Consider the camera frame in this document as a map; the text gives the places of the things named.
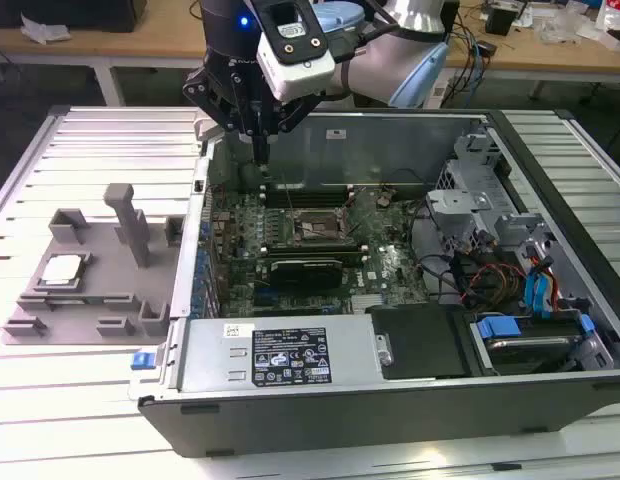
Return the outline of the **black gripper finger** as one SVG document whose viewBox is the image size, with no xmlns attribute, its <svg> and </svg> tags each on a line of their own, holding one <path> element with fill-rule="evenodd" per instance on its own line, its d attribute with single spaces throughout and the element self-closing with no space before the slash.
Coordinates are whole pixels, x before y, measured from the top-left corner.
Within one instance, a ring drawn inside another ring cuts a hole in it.
<svg viewBox="0 0 620 480">
<path fill-rule="evenodd" d="M 270 156 L 270 140 L 279 133 L 291 132 L 321 102 L 320 95 L 307 95 L 286 104 L 270 96 L 261 103 L 261 164 Z"/>
<path fill-rule="evenodd" d="M 183 93 L 226 132 L 238 132 L 252 145 L 253 161 L 262 165 L 260 105 L 250 74 L 246 65 L 204 64 L 188 75 Z"/>
</svg>

